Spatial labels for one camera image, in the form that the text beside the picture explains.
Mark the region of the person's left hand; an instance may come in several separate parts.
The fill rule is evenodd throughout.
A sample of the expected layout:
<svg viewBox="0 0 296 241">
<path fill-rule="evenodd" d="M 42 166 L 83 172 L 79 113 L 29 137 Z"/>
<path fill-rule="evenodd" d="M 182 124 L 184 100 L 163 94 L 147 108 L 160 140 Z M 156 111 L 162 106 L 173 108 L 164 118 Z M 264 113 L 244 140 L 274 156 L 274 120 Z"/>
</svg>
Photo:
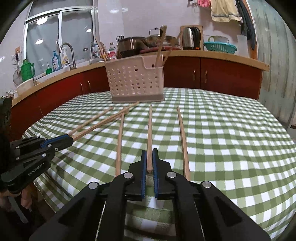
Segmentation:
<svg viewBox="0 0 296 241">
<path fill-rule="evenodd" d="M 11 211 L 13 208 L 8 197 L 21 197 L 20 204 L 25 209 L 29 209 L 33 202 L 38 200 L 38 191 L 36 186 L 31 182 L 21 193 L 12 194 L 9 190 L 1 190 L 1 211 Z"/>
</svg>

